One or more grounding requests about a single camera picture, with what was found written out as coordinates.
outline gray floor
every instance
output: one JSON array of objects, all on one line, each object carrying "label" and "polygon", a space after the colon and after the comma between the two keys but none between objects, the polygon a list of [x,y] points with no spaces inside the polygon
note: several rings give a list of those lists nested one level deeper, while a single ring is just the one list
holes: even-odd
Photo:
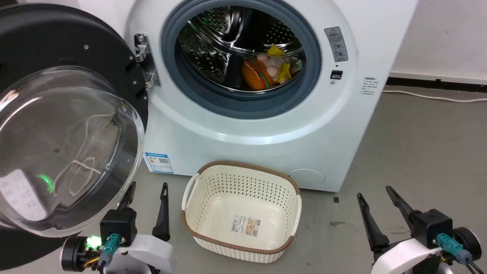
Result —
[{"label": "gray floor", "polygon": [[[486,94],[401,88],[451,98]],[[133,208],[139,233],[150,234],[159,208],[162,182],[169,183],[171,241],[177,251],[177,273],[370,273],[372,253],[357,207],[356,194],[367,199],[378,225],[391,241],[409,237],[386,185],[392,185],[414,208],[436,208],[487,239],[487,102],[451,103],[400,94],[383,94],[338,194],[302,192],[302,215],[294,242],[272,264],[239,261],[207,251],[186,233],[180,204],[188,177],[137,175]],[[339,203],[333,197],[339,197]],[[83,232],[97,234],[97,226]],[[62,273],[59,251],[6,274]],[[487,259],[478,262],[487,271]],[[455,267],[456,274],[467,273]]]}]

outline warning label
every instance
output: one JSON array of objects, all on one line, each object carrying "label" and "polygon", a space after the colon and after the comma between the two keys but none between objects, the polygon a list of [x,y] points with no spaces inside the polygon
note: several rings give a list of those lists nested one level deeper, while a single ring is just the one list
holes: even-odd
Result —
[{"label": "warning label", "polygon": [[232,222],[231,232],[257,237],[261,221],[256,218],[235,215]]},{"label": "warning label", "polygon": [[345,40],[341,34],[340,27],[327,28],[325,29],[325,33],[332,47],[335,62],[348,61],[347,47],[345,46]]},{"label": "warning label", "polygon": [[374,77],[366,77],[360,88],[360,94],[374,95],[379,88],[379,81]]},{"label": "warning label", "polygon": [[171,162],[166,154],[146,152],[146,156],[153,172],[173,174]]},{"label": "warning label", "polygon": [[[0,177],[0,196],[9,203],[16,213],[29,221],[39,221],[47,216],[36,192],[32,188],[35,185],[30,182],[20,169],[12,171],[5,177]],[[52,188],[47,187],[47,192],[52,193]]]}]

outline door hinge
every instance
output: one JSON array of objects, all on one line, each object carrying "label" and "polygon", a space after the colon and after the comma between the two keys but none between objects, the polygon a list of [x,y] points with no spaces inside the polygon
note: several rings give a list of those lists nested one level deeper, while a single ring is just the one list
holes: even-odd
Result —
[{"label": "door hinge", "polygon": [[159,75],[155,67],[152,51],[150,50],[149,38],[145,34],[136,34],[135,42],[135,60],[140,64],[144,72],[146,89],[153,86],[160,86]]}]

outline brown basket rim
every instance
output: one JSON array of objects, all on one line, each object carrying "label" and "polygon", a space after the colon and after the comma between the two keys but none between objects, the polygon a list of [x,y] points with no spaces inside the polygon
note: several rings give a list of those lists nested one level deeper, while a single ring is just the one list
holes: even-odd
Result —
[{"label": "brown basket rim", "polygon": [[[272,175],[279,176],[279,177],[281,177],[281,178],[286,179],[287,181],[289,181],[291,183],[291,185],[293,185],[294,190],[296,191],[296,195],[300,195],[300,189],[298,187],[298,184],[291,177],[287,176],[284,173],[280,173],[280,172],[277,172],[275,170],[268,169],[268,168],[264,168],[264,167],[260,167],[260,166],[256,166],[256,165],[244,164],[244,163],[238,163],[238,162],[232,162],[232,161],[215,161],[215,162],[208,163],[208,164],[204,165],[202,168],[200,168],[200,170],[198,170],[198,174],[201,174],[206,169],[208,169],[208,168],[210,168],[212,166],[217,166],[217,165],[227,165],[227,166],[248,168],[248,169],[262,171],[262,172],[270,173]],[[184,228],[193,237],[196,237],[196,238],[199,238],[201,240],[204,240],[204,241],[207,241],[207,242],[210,242],[210,243],[213,243],[213,244],[217,244],[217,245],[220,245],[220,246],[223,246],[223,247],[228,247],[228,248],[231,248],[231,249],[236,249],[236,250],[240,250],[240,251],[244,251],[244,252],[252,252],[252,253],[264,254],[264,255],[277,254],[279,252],[284,251],[287,247],[289,247],[289,245],[291,244],[291,242],[294,239],[294,236],[290,236],[288,238],[288,240],[283,245],[281,245],[280,247],[278,247],[276,249],[272,249],[272,250],[258,249],[258,248],[249,248],[249,247],[244,247],[244,246],[239,246],[239,245],[234,245],[234,244],[230,244],[230,243],[218,241],[218,240],[215,240],[213,238],[210,238],[210,237],[207,237],[207,236],[204,236],[204,235],[201,235],[201,234],[197,233],[196,231],[192,230],[189,227],[189,225],[187,224],[187,221],[186,221],[186,211],[184,211],[184,210],[181,211],[181,220],[183,222]]]}]

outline white plastic basket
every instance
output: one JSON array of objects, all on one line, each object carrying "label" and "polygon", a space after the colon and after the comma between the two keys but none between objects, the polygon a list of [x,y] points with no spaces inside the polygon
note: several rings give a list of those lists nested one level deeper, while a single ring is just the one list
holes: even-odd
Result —
[{"label": "white plastic basket", "polygon": [[270,263],[291,244],[301,196],[291,177],[262,167],[217,161],[189,180],[181,217],[196,242],[235,259]]}]

